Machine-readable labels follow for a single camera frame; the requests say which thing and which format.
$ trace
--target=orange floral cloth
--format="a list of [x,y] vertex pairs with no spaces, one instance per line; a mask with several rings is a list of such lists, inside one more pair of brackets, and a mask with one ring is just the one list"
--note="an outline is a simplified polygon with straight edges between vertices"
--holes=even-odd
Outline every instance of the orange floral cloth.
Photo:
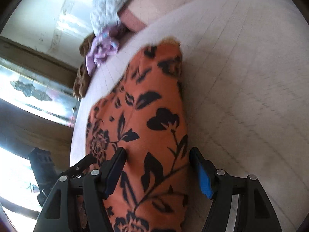
[[86,153],[99,168],[128,153],[104,201],[115,232],[180,232],[188,203],[188,136],[181,99],[182,55],[165,41],[142,48],[112,92],[90,112]]

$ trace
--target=silver rivet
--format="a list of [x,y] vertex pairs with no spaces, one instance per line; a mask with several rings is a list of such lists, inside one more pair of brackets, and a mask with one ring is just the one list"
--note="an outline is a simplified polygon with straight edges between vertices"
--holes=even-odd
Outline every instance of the silver rivet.
[[222,169],[217,170],[217,175],[225,175],[225,171]]
[[68,177],[66,175],[63,175],[59,178],[59,181],[64,182],[68,179]]
[[249,178],[250,178],[250,180],[255,181],[257,179],[257,176],[255,174],[250,174]]
[[98,175],[100,173],[100,171],[98,169],[92,170],[91,171],[91,175]]

